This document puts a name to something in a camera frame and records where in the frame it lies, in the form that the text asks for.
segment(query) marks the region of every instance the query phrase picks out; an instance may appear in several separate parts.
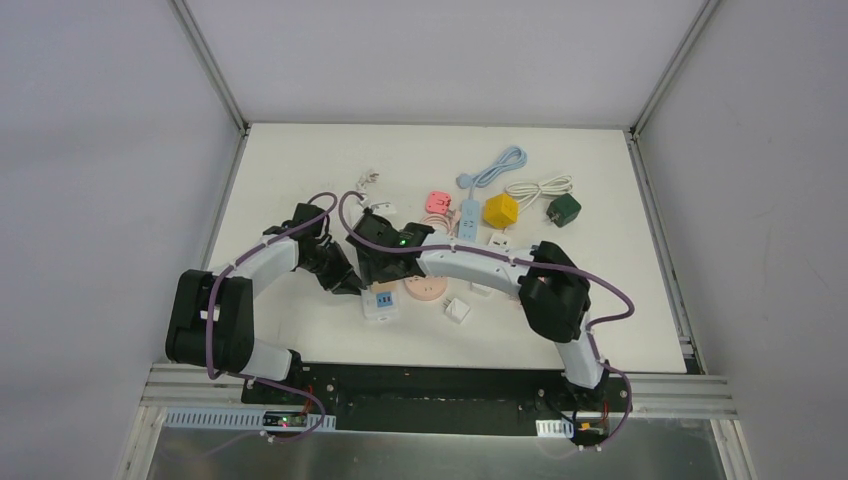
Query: white plug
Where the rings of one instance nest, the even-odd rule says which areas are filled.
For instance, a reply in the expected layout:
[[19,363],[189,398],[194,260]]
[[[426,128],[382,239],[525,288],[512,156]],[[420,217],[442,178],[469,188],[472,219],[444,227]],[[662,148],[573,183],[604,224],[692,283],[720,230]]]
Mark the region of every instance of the white plug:
[[465,320],[465,317],[468,316],[470,311],[471,307],[458,298],[454,298],[451,301],[445,301],[445,315],[458,324],[461,324],[462,321]]
[[392,202],[372,203],[368,208],[370,208],[375,215],[379,215],[381,217],[387,217],[397,213],[397,208]]

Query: wire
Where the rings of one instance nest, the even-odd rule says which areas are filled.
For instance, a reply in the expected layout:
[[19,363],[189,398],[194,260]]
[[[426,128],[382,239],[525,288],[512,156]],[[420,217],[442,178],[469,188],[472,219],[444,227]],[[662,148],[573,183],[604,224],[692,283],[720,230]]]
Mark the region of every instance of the wire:
[[[282,240],[282,239],[284,239],[284,238],[286,238],[286,237],[288,237],[292,234],[295,234],[299,231],[305,230],[305,229],[309,228],[310,226],[312,226],[312,225],[314,225],[318,222],[323,222],[325,219],[327,221],[329,221],[329,215],[333,211],[333,209],[336,208],[336,205],[339,204],[339,199],[332,192],[322,192],[322,193],[314,195],[312,198],[310,198],[308,203],[312,203],[315,200],[322,198],[322,197],[330,197],[333,200],[332,205],[330,205],[329,208],[324,210],[323,213],[321,213],[320,215],[316,216],[315,218],[312,218],[312,219],[310,219],[310,220],[308,220],[308,221],[306,221],[306,222],[304,222],[304,223],[302,223],[302,224],[300,224],[300,225],[298,225],[294,228],[290,228],[290,229],[286,230],[285,232],[272,237],[267,242],[263,242],[263,243],[260,243],[256,246],[254,246],[253,248],[251,248],[247,252],[243,253],[238,258],[236,258],[236,260],[231,265],[227,265],[227,267],[224,268],[224,270],[221,273],[218,274],[218,277],[215,279],[215,282],[212,284],[212,289],[209,292],[209,303],[207,305],[207,310],[206,310],[206,374],[209,376],[209,378],[211,380],[217,379],[218,377],[220,377],[224,373],[223,371],[220,371],[220,370],[217,371],[217,372],[215,371],[213,357],[212,357],[212,339],[213,339],[213,328],[214,328],[214,324],[215,324],[215,301],[218,298],[218,290],[220,290],[221,283],[224,281],[224,278],[226,278],[227,275],[233,273],[236,270],[236,268],[238,268],[239,265],[246,262],[248,259],[250,259],[252,256],[259,253],[260,251],[262,251],[266,247],[273,245],[274,243],[277,243],[280,240]],[[240,373],[229,373],[229,375],[232,376],[232,377],[241,378],[241,379],[248,380],[248,381],[252,380],[252,381],[261,383],[263,385],[267,385],[269,387],[274,387],[274,388],[277,388],[279,390],[283,390],[284,392],[289,392],[289,393],[293,393],[295,395],[300,395],[300,396],[306,398],[307,401],[311,401],[312,403],[314,403],[315,405],[318,406],[318,410],[321,411],[321,418],[318,420],[318,422],[315,423],[315,425],[307,428],[306,430],[299,432],[297,435],[294,435],[292,437],[269,437],[269,438],[272,438],[273,441],[278,442],[278,443],[287,443],[287,442],[292,442],[292,441],[295,441],[295,440],[300,440],[302,438],[308,437],[316,429],[318,429],[321,425],[324,424],[324,419],[327,416],[327,411],[324,409],[324,405],[321,403],[321,401],[318,400],[318,398],[315,397],[314,395],[312,395],[311,393],[304,392],[303,390],[299,390],[297,388],[289,387],[287,385],[283,385],[281,383],[275,382],[273,380],[268,380],[268,379],[265,379],[265,378],[250,377],[250,376],[247,376],[247,375],[242,375]]]
[[618,432],[621,430],[621,427],[627,422],[627,419],[630,417],[630,410],[633,409],[633,389],[630,385],[630,379],[627,378],[627,374],[622,372],[621,370],[608,365],[607,363],[601,361],[601,354],[598,351],[598,345],[595,342],[595,336],[593,333],[593,327],[596,325],[600,325],[602,323],[614,322],[617,320],[622,320],[628,318],[633,315],[636,311],[636,306],[633,304],[633,300],[630,299],[624,292],[622,292],[618,287],[604,280],[603,278],[595,275],[594,273],[587,272],[585,270],[581,270],[576,267],[569,267],[567,265],[558,265],[553,263],[542,263],[542,262],[534,262],[531,260],[524,260],[521,258],[514,258],[508,255],[503,255],[497,252],[483,250],[481,248],[468,246],[468,245],[423,245],[420,247],[384,247],[382,245],[377,245],[376,243],[372,243],[364,238],[362,238],[358,233],[356,233],[353,228],[345,221],[344,215],[341,212],[344,211],[344,203],[351,195],[360,196],[359,193],[354,191],[346,192],[342,195],[341,200],[339,200],[339,220],[341,221],[342,227],[347,231],[348,235],[351,238],[356,240],[357,242],[365,245],[366,247],[372,248],[378,252],[383,253],[418,253],[418,252],[427,252],[432,250],[451,250],[451,251],[459,251],[459,252],[469,252],[477,255],[481,255],[488,258],[494,258],[496,260],[501,260],[503,262],[508,262],[510,265],[523,265],[531,268],[541,268],[546,270],[555,270],[559,272],[568,273],[571,275],[577,275],[579,277],[583,277],[587,280],[591,280],[592,282],[597,283],[598,285],[604,287],[609,290],[613,295],[618,297],[624,304],[627,306],[627,310],[622,313],[617,313],[614,315],[606,315],[603,317],[596,318],[595,320],[591,320],[586,324],[586,334],[589,338],[589,345],[592,347],[592,353],[595,356],[595,359],[598,363],[608,370],[610,373],[614,373],[621,377],[624,381],[624,386],[627,390],[627,406],[624,409],[624,416],[621,417],[621,421],[616,425],[615,430],[610,433],[610,436],[607,437],[606,440],[598,444],[600,447],[602,444],[606,444],[611,441],[618,435]]
[[559,197],[573,188],[571,175],[559,175],[539,182],[513,182],[504,187],[504,192],[518,202],[521,206],[518,213],[521,213],[539,197]]
[[456,184],[461,189],[468,189],[468,198],[474,198],[474,189],[485,187],[492,183],[498,176],[510,170],[516,170],[527,165],[527,152],[521,147],[512,146],[504,150],[501,156],[491,166],[476,175],[467,173],[456,177]]
[[[309,393],[312,393],[313,392],[312,385],[307,385],[306,391],[309,392]],[[309,407],[311,407],[311,406],[312,406],[312,400],[307,398],[306,403],[303,404],[303,410],[300,411],[300,415],[305,415],[305,414],[309,413]]]
[[453,230],[462,218],[462,213],[459,210],[448,210],[445,215],[440,213],[431,213],[425,215],[418,223],[430,225],[431,227],[441,227],[445,233],[453,236]]

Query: light blue power strip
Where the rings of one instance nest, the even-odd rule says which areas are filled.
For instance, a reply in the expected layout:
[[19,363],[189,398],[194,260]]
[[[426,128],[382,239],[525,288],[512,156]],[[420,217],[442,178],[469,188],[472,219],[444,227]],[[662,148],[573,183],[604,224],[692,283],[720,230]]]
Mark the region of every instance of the light blue power strip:
[[459,218],[457,236],[460,240],[477,241],[477,227],[480,225],[480,202],[473,198],[462,201],[459,208],[462,216]]

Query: power strip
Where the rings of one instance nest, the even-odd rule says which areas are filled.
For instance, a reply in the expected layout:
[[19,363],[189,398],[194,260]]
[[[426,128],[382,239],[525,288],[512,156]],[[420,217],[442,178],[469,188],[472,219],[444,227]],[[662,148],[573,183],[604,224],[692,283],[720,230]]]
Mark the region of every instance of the power strip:
[[[489,239],[488,245],[490,247],[499,247],[502,250],[509,250],[510,245],[512,245],[512,239],[502,233],[495,232]],[[494,289],[492,289],[492,287],[487,287],[486,285],[471,282],[471,291],[478,295],[488,297],[492,294]]]
[[457,237],[471,242],[477,241],[477,227],[480,225],[480,202],[473,198],[462,201],[459,208],[462,217],[459,220]]
[[362,313],[368,320],[387,322],[400,318],[398,295],[396,290],[374,293],[371,289],[362,291]]

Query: purple cable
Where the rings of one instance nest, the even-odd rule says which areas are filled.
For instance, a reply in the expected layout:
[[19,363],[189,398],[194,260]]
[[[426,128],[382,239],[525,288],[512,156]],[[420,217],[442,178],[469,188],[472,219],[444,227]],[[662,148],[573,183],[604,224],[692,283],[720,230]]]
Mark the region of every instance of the purple cable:
[[[288,237],[288,236],[290,236],[294,233],[297,233],[301,230],[309,228],[311,225],[314,225],[318,222],[323,222],[324,219],[327,218],[328,215],[330,215],[330,212],[332,212],[333,209],[336,208],[336,205],[338,205],[338,203],[339,203],[339,199],[332,192],[322,192],[322,193],[319,193],[319,194],[313,196],[309,200],[309,203],[312,203],[312,202],[314,202],[315,200],[317,200],[321,197],[330,197],[330,198],[333,199],[333,204],[330,205],[330,207],[327,208],[324,211],[324,213],[318,215],[317,217],[315,217],[315,218],[313,218],[313,219],[311,219],[307,222],[302,223],[301,225],[298,225],[294,228],[290,228],[290,229],[286,230],[285,232],[283,232],[283,233],[281,233],[281,234],[279,234],[275,237],[272,237],[270,240],[268,240],[267,244],[260,243],[258,245],[255,245],[253,248],[251,248],[250,250],[248,250],[247,252],[245,252],[241,256],[239,256],[235,260],[235,262],[233,262],[233,265],[227,265],[227,267],[224,268],[224,270],[220,274],[218,274],[218,278],[215,279],[215,282],[212,284],[212,290],[209,292],[209,304],[207,305],[207,309],[206,309],[206,373],[207,373],[207,375],[209,375],[210,379],[215,380],[216,378],[220,377],[222,373],[224,373],[223,371],[218,371],[218,372],[215,371],[215,367],[214,367],[214,364],[213,364],[213,358],[212,358],[213,357],[212,356],[212,338],[213,338],[212,332],[213,332],[214,324],[215,324],[215,300],[218,298],[218,290],[221,288],[221,282],[224,281],[224,278],[226,278],[227,275],[229,275],[230,273],[235,271],[235,269],[239,265],[246,262],[250,257],[252,257],[252,256],[256,255],[257,253],[259,253],[260,251],[262,251],[268,245],[272,245],[276,242],[279,242],[280,240],[282,240],[282,239],[284,239],[284,238],[286,238],[286,237]],[[230,375],[233,376],[233,377],[242,378],[242,379],[245,379],[245,380],[255,380],[255,381],[262,383],[264,385],[268,385],[270,387],[278,388],[280,390],[283,390],[283,391],[286,391],[286,392],[289,392],[289,393],[293,393],[295,395],[300,395],[300,396],[305,397],[309,400],[312,400],[312,402],[315,403],[315,405],[318,406],[318,409],[321,410],[321,418],[318,420],[318,422],[315,425],[309,427],[308,429],[300,432],[299,434],[297,434],[293,437],[285,437],[285,438],[276,437],[275,441],[277,441],[279,443],[284,443],[284,442],[292,442],[294,440],[300,440],[302,438],[305,438],[305,437],[311,435],[312,432],[314,432],[318,427],[320,427],[321,425],[324,424],[324,418],[327,416],[327,411],[324,409],[324,405],[321,403],[321,401],[318,400],[318,398],[315,397],[314,395],[312,395],[308,392],[305,392],[303,390],[298,390],[296,388],[292,388],[292,387],[282,385],[282,384],[274,382],[272,380],[266,380],[264,378],[258,378],[257,377],[257,378],[254,379],[253,377],[249,377],[247,375],[233,374],[233,373],[231,373]],[[231,445],[232,443],[234,443],[234,441],[227,442],[224,445],[216,447],[215,449],[213,449],[213,451],[218,451],[221,448],[224,448],[226,446]]]
[[350,235],[354,240],[361,243],[362,245],[365,245],[366,247],[373,248],[374,250],[377,250],[378,252],[384,252],[384,253],[418,253],[418,252],[427,252],[427,251],[433,251],[433,250],[451,250],[451,251],[455,250],[455,251],[459,251],[459,252],[469,252],[469,253],[474,253],[474,254],[477,254],[477,255],[482,255],[484,257],[489,257],[489,258],[494,258],[496,260],[501,260],[503,262],[507,262],[507,263],[514,264],[514,265],[524,265],[524,266],[531,267],[531,268],[542,268],[542,269],[546,269],[546,270],[556,270],[556,271],[559,271],[559,272],[565,272],[565,273],[569,273],[569,274],[572,274],[572,275],[577,275],[579,277],[583,277],[587,280],[591,280],[591,281],[597,283],[598,285],[600,285],[600,286],[606,288],[607,290],[609,290],[610,292],[612,292],[616,297],[620,298],[621,301],[624,302],[625,305],[627,305],[626,311],[624,311],[623,313],[615,314],[615,315],[607,315],[605,317],[600,317],[600,318],[592,320],[592,321],[590,321],[586,324],[586,334],[589,335],[589,343],[592,345],[592,352],[595,355],[595,359],[605,369],[609,370],[612,373],[615,373],[615,374],[621,376],[621,378],[624,380],[624,385],[627,388],[627,407],[625,408],[624,416],[621,418],[621,422],[619,422],[619,424],[615,427],[615,430],[612,431],[610,436],[607,437],[607,439],[605,441],[598,444],[598,446],[601,446],[601,445],[607,443],[608,441],[612,440],[613,437],[615,437],[618,434],[618,431],[621,429],[621,427],[624,425],[624,422],[627,421],[627,418],[630,416],[630,410],[633,408],[633,392],[631,391],[630,379],[628,379],[627,375],[624,372],[622,372],[621,370],[618,370],[614,367],[611,367],[610,365],[607,365],[607,364],[601,362],[600,353],[598,352],[598,347],[595,344],[595,338],[594,338],[594,335],[591,332],[591,329],[595,325],[598,325],[598,324],[601,324],[601,323],[614,322],[616,320],[621,320],[621,319],[632,316],[633,313],[636,311],[636,306],[633,304],[633,300],[631,300],[630,297],[628,297],[624,292],[622,292],[620,289],[618,289],[618,287],[607,282],[603,278],[601,278],[601,277],[599,277],[599,276],[597,276],[597,275],[595,275],[591,272],[587,272],[585,270],[581,270],[581,269],[575,268],[575,267],[569,267],[569,266],[566,266],[566,265],[557,265],[557,264],[553,264],[553,263],[532,262],[530,260],[523,260],[523,259],[520,259],[520,258],[510,258],[508,255],[502,255],[500,253],[490,252],[488,250],[483,250],[482,248],[468,247],[468,246],[465,246],[465,245],[453,245],[453,246],[452,245],[425,245],[425,246],[421,246],[421,247],[397,247],[397,248],[395,248],[395,247],[384,247],[382,245],[377,245],[376,243],[369,242],[368,240],[359,236],[356,232],[353,231],[353,228],[351,228],[351,226],[348,225],[347,221],[345,221],[344,214],[342,213],[342,212],[344,212],[344,203],[348,199],[348,197],[350,197],[351,195],[355,195],[360,200],[364,199],[364,197],[359,192],[355,192],[355,191],[352,191],[352,190],[349,191],[349,192],[346,192],[344,195],[342,195],[341,200],[339,200],[339,221],[341,221],[342,227],[347,231],[348,235]]
[[[330,205],[330,208],[326,209],[321,215],[318,215],[317,217],[307,222],[304,222],[301,225],[298,225],[294,228],[290,228],[285,232],[271,238],[268,241],[267,245],[279,242],[280,240],[294,233],[309,228],[310,226],[318,222],[324,221],[324,219],[327,218],[328,215],[330,215],[330,212],[332,212],[333,209],[336,208],[336,205],[338,205],[339,203],[339,199],[332,192],[321,192],[309,199],[309,203],[312,203],[313,201],[321,197],[330,197],[333,199],[333,204]],[[241,256],[236,258],[236,261],[233,262],[233,265],[227,265],[227,267],[224,268],[224,270],[218,274],[218,278],[215,279],[215,283],[212,284],[212,290],[209,292],[209,303],[207,304],[206,308],[206,374],[209,375],[209,378],[211,380],[217,379],[224,373],[223,371],[215,371],[215,366],[212,358],[212,329],[214,327],[215,322],[215,300],[218,299],[218,290],[221,288],[221,283],[224,281],[224,278],[226,278],[227,275],[232,273],[236,269],[236,267],[247,261],[250,257],[262,251],[267,245],[265,243],[260,243],[243,253]]]

